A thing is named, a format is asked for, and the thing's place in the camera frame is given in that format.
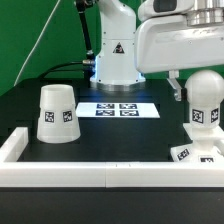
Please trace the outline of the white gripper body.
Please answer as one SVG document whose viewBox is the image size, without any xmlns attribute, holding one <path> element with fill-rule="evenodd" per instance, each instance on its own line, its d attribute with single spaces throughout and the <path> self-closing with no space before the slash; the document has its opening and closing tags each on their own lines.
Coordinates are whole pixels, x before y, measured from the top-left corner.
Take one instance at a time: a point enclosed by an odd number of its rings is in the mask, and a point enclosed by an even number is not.
<svg viewBox="0 0 224 224">
<path fill-rule="evenodd" d="M 182 15 L 151 18 L 135 35 L 135 65 L 156 73 L 224 64 L 224 25 L 190 27 Z"/>
</svg>

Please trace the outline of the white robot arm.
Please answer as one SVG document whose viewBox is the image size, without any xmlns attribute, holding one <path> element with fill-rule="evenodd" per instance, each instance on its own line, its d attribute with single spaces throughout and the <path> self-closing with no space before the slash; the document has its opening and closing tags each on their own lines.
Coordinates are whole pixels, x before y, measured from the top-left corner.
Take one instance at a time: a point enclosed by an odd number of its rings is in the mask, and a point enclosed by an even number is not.
<svg viewBox="0 0 224 224">
<path fill-rule="evenodd" d="M 145 0 L 133 11 L 119 0 L 98 0 L 101 50 L 96 88 L 128 91 L 144 75 L 166 72 L 175 98 L 184 69 L 224 64 L 224 0 Z"/>
</svg>

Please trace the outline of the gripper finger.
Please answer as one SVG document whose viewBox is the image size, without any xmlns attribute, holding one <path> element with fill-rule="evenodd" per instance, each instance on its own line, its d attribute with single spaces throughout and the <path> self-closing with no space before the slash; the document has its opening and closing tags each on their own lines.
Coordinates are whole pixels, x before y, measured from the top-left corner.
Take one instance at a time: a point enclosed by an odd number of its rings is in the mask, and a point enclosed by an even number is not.
<svg viewBox="0 0 224 224">
<path fill-rule="evenodd" d="M 178 70 L 170 70 L 168 72 L 167 81 L 171 85 L 174 90 L 174 98 L 176 101 L 182 100 L 182 87 L 178 83 L 177 79 L 179 78 L 179 71 Z"/>
</svg>

